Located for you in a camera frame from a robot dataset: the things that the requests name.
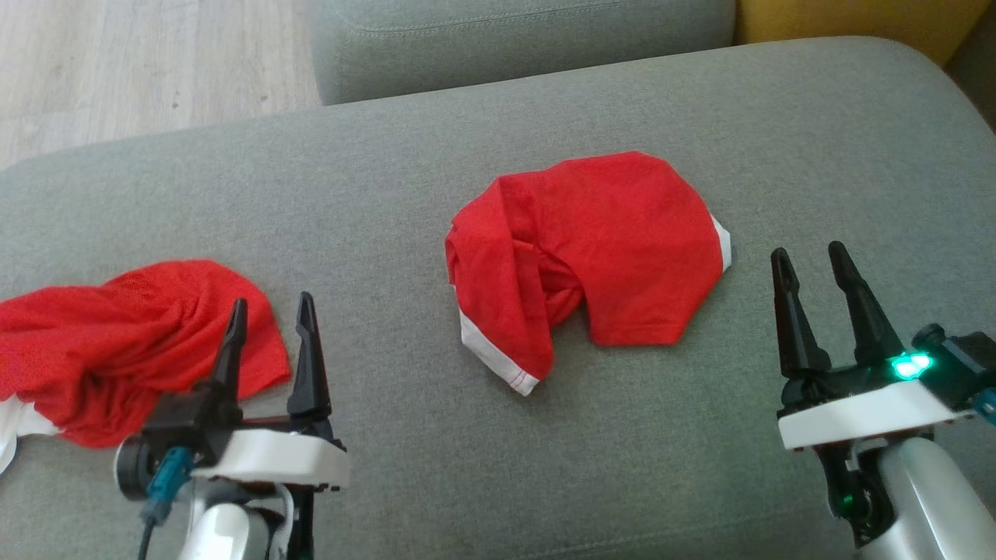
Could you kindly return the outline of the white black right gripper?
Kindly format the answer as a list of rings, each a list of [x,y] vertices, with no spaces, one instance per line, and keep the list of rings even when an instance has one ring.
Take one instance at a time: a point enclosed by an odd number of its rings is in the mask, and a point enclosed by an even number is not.
[[[906,353],[846,246],[829,242],[828,253],[849,308],[856,363],[873,366]],[[831,359],[812,333],[786,249],[773,251],[770,262],[782,375],[829,371]],[[973,487],[935,442],[936,425],[971,417],[921,380],[900,380],[792,412],[778,428],[786,449],[817,453],[829,510],[849,525],[857,549],[971,549]]]

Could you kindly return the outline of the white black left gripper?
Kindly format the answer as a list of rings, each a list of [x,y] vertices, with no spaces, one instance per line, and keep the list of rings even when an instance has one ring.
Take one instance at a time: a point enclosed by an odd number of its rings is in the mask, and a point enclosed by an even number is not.
[[[210,380],[237,390],[247,337],[248,302],[233,304]],[[302,292],[300,337],[288,414],[326,421],[331,395],[314,298]],[[190,479],[192,559],[314,559],[314,500],[351,483],[351,458],[330,430],[319,435],[274,429],[236,430],[213,467]]]

